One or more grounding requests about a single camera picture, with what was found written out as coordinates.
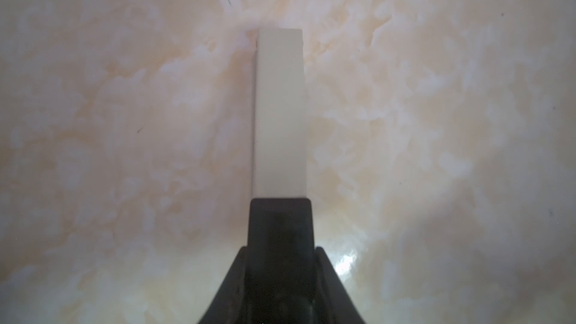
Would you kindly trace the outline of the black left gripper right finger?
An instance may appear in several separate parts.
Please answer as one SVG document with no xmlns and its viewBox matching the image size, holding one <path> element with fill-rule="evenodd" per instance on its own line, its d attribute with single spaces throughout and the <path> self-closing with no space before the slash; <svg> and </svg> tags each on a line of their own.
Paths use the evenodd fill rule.
<svg viewBox="0 0 576 324">
<path fill-rule="evenodd" d="M 341 279 L 322 247 L 315 250 L 316 322 L 325 324 L 365 324 Z"/>
</svg>

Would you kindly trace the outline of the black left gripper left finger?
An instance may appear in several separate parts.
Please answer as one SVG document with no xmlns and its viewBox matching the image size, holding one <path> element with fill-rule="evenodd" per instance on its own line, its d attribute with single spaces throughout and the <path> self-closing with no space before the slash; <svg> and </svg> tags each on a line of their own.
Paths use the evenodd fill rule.
<svg viewBox="0 0 576 324">
<path fill-rule="evenodd" d="M 247 248 L 241 247 L 199 324 L 245 323 Z"/>
</svg>

